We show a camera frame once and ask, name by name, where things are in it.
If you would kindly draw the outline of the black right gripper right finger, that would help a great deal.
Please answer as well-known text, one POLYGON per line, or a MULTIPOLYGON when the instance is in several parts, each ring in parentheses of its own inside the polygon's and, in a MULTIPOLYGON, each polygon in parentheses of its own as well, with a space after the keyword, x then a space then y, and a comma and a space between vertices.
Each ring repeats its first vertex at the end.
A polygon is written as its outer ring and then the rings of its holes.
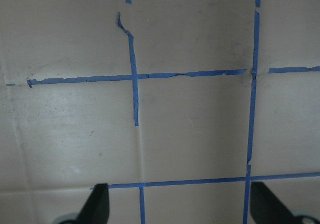
POLYGON ((251 182, 249 210, 256 224, 302 224, 263 182, 251 182))

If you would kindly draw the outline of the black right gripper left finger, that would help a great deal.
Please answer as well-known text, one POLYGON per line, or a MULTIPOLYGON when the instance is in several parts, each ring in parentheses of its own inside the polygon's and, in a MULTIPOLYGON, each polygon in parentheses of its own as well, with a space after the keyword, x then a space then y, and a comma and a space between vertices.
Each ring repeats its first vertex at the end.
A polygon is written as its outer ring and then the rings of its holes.
POLYGON ((108 184, 96 184, 76 218, 77 224, 106 224, 110 217, 108 184))

